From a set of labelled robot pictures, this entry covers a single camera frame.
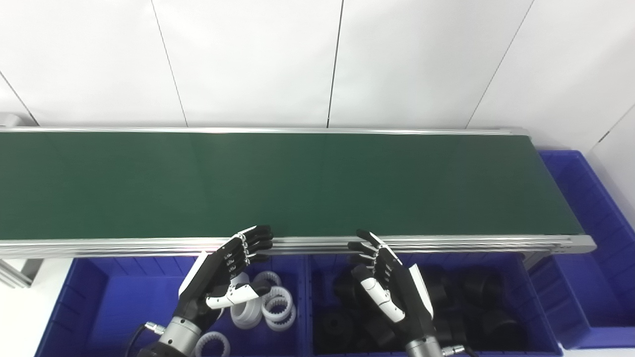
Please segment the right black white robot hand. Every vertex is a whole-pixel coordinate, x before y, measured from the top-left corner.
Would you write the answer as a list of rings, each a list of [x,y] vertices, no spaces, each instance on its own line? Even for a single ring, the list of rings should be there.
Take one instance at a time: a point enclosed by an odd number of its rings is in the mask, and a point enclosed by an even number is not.
[[[426,283],[416,266],[406,267],[390,246],[374,233],[357,229],[350,241],[352,276],[363,287],[404,343],[435,337],[433,308]]]

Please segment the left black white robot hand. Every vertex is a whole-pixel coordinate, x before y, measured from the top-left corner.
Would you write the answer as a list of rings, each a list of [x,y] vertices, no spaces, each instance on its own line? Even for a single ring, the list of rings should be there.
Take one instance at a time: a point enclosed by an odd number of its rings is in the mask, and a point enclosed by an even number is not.
[[[232,283],[250,264],[263,262],[260,250],[273,246],[268,225],[252,226],[230,237],[213,253],[202,252],[179,288],[173,316],[206,332],[218,319],[220,310],[270,293],[268,282]]]

